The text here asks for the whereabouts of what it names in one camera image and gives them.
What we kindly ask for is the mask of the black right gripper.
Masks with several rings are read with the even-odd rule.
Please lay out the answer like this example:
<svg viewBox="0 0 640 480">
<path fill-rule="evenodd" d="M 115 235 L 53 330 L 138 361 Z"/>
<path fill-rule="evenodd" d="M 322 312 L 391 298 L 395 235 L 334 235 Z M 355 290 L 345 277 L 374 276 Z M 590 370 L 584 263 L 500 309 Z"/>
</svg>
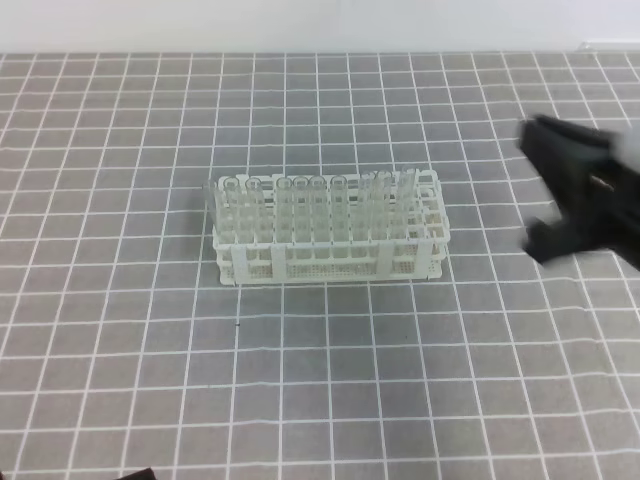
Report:
<svg viewBox="0 0 640 480">
<path fill-rule="evenodd" d="M 519 124 L 518 147 L 568 217 L 525 226 L 524 251 L 538 263 L 608 249 L 639 267 L 639 172 L 612 154 L 615 134 L 547 115 Z"/>
</svg>

